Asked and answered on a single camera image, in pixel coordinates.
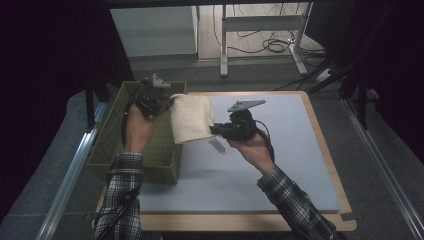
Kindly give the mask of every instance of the plaid shirt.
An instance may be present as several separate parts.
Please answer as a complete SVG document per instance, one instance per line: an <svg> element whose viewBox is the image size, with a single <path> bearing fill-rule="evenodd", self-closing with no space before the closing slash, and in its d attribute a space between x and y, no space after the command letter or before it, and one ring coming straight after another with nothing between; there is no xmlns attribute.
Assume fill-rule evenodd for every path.
<svg viewBox="0 0 424 240"><path fill-rule="evenodd" d="M106 174L107 192L96 218L95 238L108 227L112 219L128 203L131 196L140 192L143 155L137 153L118 154ZM112 231L104 239L141 239L140 203L137 198L123 213Z"/></svg>
<svg viewBox="0 0 424 240"><path fill-rule="evenodd" d="M338 239L335 226L278 166L259 179L258 186L290 225L296 239Z"/></svg>
<svg viewBox="0 0 424 240"><path fill-rule="evenodd" d="M142 161L141 154L121 153L112 162L106 175L108 190L96 219L96 239L125 206L129 195L139 194ZM277 166L258 180L258 186L289 223L296 239L338 239L334 225L318 212L308 195ZM136 199L106 239L141 239L141 236L140 206Z"/></svg>

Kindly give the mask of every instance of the metal frame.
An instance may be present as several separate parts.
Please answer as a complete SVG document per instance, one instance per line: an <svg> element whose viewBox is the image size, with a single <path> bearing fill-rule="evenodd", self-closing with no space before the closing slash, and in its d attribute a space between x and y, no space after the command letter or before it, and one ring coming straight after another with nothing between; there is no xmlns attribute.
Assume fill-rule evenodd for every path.
<svg viewBox="0 0 424 240"><path fill-rule="evenodd" d="M289 49L300 75L306 76L308 71L299 56L299 45L305 32L311 6L312 2L309 2L302 15L227 17L226 5L222 5L221 77L228 76L227 32L274 30L298 30Z"/></svg>
<svg viewBox="0 0 424 240"><path fill-rule="evenodd" d="M350 120L353 123L353 126L358 132L359 137L364 143L364 146L370 154L375 167L379 171L384 183L386 184L387 189L392 195L393 200L395 201L400 212L402 213L406 224L408 224L415 239L424 239L424 223L421 220L418 211L415 209L411 200L403 191L399 182L396 180L395 176L390 170L389 165L384 160L383 155L381 154L380 150L372 139L370 133L361 125L361 123L356 118L356 109L353 106L352 102L346 99L342 99L342 104L345 106L349 114Z"/></svg>
<svg viewBox="0 0 424 240"><path fill-rule="evenodd" d="M103 119L107 104L99 103L96 113L95 121L100 123ZM94 142L98 131L99 124L95 124L93 129L84 134L80 145L75 153L74 158L72 159L71 165L66 172L65 177L63 178L62 184L59 187L59 190L56 193L56 196L50 206L49 212L44 218L43 224L37 234L35 239L45 240L52 239L56 231L57 225L59 224L60 218L65 210L68 200L73 192L74 186L78 180L82 167L84 166L85 160L87 158L88 152L91 148L91 145Z"/></svg>

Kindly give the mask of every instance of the metal stand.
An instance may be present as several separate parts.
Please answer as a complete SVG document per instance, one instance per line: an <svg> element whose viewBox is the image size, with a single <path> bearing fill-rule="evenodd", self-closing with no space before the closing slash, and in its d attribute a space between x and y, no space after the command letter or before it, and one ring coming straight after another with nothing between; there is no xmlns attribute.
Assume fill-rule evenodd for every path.
<svg viewBox="0 0 424 240"><path fill-rule="evenodd" d="M308 74L299 56L299 45L305 31L312 3L308 3L302 15L227 17L226 5L222 5L221 77L228 76L227 32L298 30L290 52L301 76Z"/></svg>

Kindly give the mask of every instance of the white cabinet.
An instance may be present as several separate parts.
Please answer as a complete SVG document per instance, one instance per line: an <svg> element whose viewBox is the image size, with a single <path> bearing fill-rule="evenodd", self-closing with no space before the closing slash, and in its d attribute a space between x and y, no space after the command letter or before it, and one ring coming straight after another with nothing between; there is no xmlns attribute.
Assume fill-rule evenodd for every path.
<svg viewBox="0 0 424 240"><path fill-rule="evenodd" d="M197 53L196 7L110 11L127 57Z"/></svg>

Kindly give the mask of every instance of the gray floor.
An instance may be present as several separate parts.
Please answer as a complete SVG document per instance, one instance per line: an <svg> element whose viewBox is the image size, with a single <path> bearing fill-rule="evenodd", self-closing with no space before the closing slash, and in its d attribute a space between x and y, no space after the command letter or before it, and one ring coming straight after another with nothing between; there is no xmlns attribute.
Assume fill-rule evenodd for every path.
<svg viewBox="0 0 424 240"><path fill-rule="evenodd" d="M191 58L132 59L137 79L157 73L166 81L187 81L189 91L272 91L299 79L291 57L230 61L229 76L219 76L219 62ZM358 228L348 239L414 239L341 100L339 83L310 95L330 153L353 209ZM109 86L116 94L117 89ZM285 90L294 90L290 85ZM367 108L369 132L420 215L424 214L424 167L401 139ZM38 170L0 227L0 239L34 239L85 133L84 93L68 102L68 113ZM103 181L83 168L53 239L92 239L90 214ZM276 233L164 233L164 239L291 239Z"/></svg>

